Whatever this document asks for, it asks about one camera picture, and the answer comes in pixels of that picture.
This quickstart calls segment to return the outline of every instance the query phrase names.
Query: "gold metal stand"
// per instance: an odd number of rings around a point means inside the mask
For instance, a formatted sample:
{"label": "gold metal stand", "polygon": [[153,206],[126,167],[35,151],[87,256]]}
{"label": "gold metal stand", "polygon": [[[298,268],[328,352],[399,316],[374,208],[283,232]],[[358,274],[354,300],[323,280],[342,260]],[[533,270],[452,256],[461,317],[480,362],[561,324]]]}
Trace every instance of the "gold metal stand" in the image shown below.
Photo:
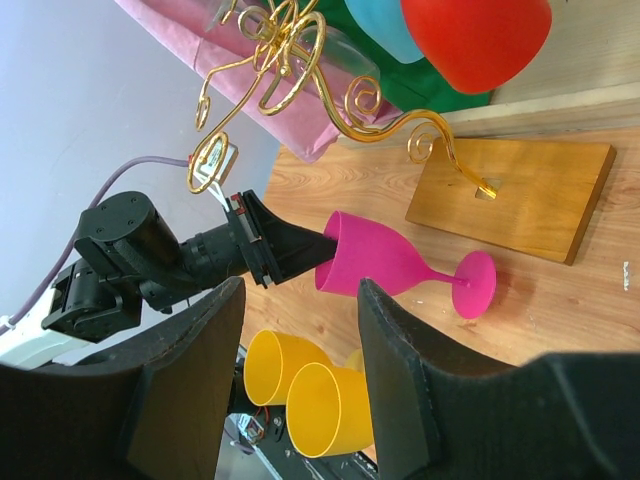
{"label": "gold metal stand", "polygon": [[[211,108],[211,98],[207,95],[207,88],[215,74],[241,65],[251,64],[256,78],[242,100],[209,132],[193,152],[187,176],[189,190],[193,193],[201,193],[215,183],[216,176],[218,178],[224,178],[226,176],[227,172],[221,172],[221,169],[223,168],[223,159],[229,146],[229,137],[223,129],[246,105],[265,74],[270,71],[275,71],[275,78],[258,102],[258,108],[263,115],[272,116],[282,112],[293,102],[308,81],[312,80],[316,86],[320,100],[327,110],[329,118],[345,136],[359,142],[379,142],[389,138],[402,126],[412,120],[424,120],[413,130],[407,142],[409,158],[415,163],[424,163],[427,161],[431,155],[433,146],[433,136],[429,134],[428,129],[435,129],[444,142],[448,159],[454,168],[461,172],[490,198],[496,198],[496,188],[489,185],[482,177],[458,160],[454,151],[451,127],[444,118],[437,113],[430,110],[413,110],[399,116],[384,127],[364,125],[356,113],[363,115],[374,114],[382,102],[380,85],[374,78],[361,76],[351,82],[344,100],[344,112],[351,124],[342,118],[335,107],[333,96],[324,74],[318,66],[326,38],[326,20],[322,14],[313,11],[317,1],[318,0],[310,1],[309,4],[300,11],[297,0],[283,0],[277,7],[273,0],[268,0],[270,12],[260,7],[251,6],[240,13],[238,27],[245,37],[256,42],[255,52],[252,56],[244,60],[215,67],[209,72],[202,85],[198,107],[196,109],[195,123],[197,130],[200,131],[207,122]],[[229,11],[222,16],[221,24],[229,21],[236,4],[237,0],[233,0]],[[302,31],[311,25],[316,26],[317,34],[313,48],[308,51],[300,46],[297,40]],[[304,71],[298,76],[296,83],[282,100],[275,105],[268,106],[267,104],[270,102],[280,81],[293,74],[291,68],[292,58],[297,58],[304,63]],[[375,99],[374,106],[366,108],[363,105],[364,97]],[[355,106],[357,112],[354,112],[352,106]],[[196,166],[206,164],[211,160],[214,162],[211,175],[201,186],[195,186],[193,184],[193,176]]]}

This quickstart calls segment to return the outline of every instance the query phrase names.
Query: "wood grain surface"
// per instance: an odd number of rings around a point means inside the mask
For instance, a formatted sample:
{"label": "wood grain surface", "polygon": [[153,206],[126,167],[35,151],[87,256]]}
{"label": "wood grain surface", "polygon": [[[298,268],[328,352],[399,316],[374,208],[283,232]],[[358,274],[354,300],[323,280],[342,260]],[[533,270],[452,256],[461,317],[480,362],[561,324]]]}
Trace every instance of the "wood grain surface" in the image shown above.
{"label": "wood grain surface", "polygon": [[506,104],[640,80],[640,2],[549,0],[551,32],[522,72],[498,88]]}
{"label": "wood grain surface", "polygon": [[476,185],[452,167],[438,139],[406,220],[572,265],[615,149],[480,138],[456,139],[455,147],[471,171],[499,182],[498,196],[479,200]]}
{"label": "wood grain surface", "polygon": [[[385,223],[443,272],[454,272],[472,250],[488,251],[498,267],[498,288],[478,320],[456,315],[445,284],[423,283],[397,297],[425,322],[486,355],[521,364],[549,351],[639,350],[640,128],[543,139],[610,143],[618,152],[573,266],[406,222],[423,167],[411,163],[404,148],[334,145],[313,165],[283,149],[265,203],[284,220],[317,231],[334,210]],[[313,340],[338,364],[359,347],[356,300],[317,292],[313,272],[268,290],[250,278],[247,285],[243,345],[268,328]]]}

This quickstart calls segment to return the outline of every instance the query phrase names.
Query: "yellow plastic cup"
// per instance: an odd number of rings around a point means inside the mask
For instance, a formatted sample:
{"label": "yellow plastic cup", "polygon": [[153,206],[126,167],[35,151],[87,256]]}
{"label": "yellow plastic cup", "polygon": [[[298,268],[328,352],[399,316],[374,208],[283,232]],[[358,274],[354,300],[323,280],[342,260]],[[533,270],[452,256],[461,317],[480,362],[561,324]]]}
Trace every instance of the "yellow plastic cup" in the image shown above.
{"label": "yellow plastic cup", "polygon": [[262,330],[253,337],[244,364],[244,387],[255,405],[284,405],[298,371],[317,362],[331,365],[316,344],[286,333]]}
{"label": "yellow plastic cup", "polygon": [[321,363],[303,367],[289,389],[287,428],[296,450],[310,458],[373,444],[364,373]]}
{"label": "yellow plastic cup", "polygon": [[354,350],[347,358],[347,361],[344,364],[345,367],[351,368],[356,372],[364,373],[364,355],[362,353],[362,349]]}

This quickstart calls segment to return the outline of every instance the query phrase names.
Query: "wooden board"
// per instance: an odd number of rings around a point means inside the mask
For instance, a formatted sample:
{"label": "wooden board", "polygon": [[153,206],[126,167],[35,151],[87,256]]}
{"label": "wooden board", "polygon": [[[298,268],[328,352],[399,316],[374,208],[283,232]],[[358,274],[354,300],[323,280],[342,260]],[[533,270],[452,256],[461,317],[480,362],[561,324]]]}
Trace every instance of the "wooden board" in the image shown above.
{"label": "wooden board", "polygon": [[458,139],[458,158],[497,179],[495,200],[453,168],[438,139],[407,221],[573,264],[615,158],[608,144]]}
{"label": "wooden board", "polygon": [[[336,209],[383,222],[443,272],[485,248],[496,261],[498,288],[494,304],[477,321],[457,316],[450,290],[437,282],[396,299],[451,338],[501,361],[521,364],[549,351],[640,350],[640,128],[547,140],[610,143],[618,151],[572,267],[405,221],[422,166],[408,160],[404,145],[334,145],[312,165],[283,149],[265,203],[283,219],[317,231]],[[312,272],[268,290],[247,277],[247,289],[243,345],[270,328],[316,342],[338,364],[360,346],[356,300],[317,292]]]}

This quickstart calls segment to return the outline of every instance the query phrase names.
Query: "glass stem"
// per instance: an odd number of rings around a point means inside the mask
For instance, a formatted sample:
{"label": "glass stem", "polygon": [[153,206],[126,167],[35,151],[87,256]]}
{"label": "glass stem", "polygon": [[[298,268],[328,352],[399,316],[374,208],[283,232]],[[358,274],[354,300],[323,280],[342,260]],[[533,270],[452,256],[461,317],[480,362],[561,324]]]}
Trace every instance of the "glass stem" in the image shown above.
{"label": "glass stem", "polygon": [[452,277],[451,275],[436,272],[435,270],[432,270],[432,272],[433,274],[432,274],[431,280],[436,280],[438,282],[451,283],[454,285],[461,285],[463,287],[469,286],[469,280],[466,280],[464,278]]}

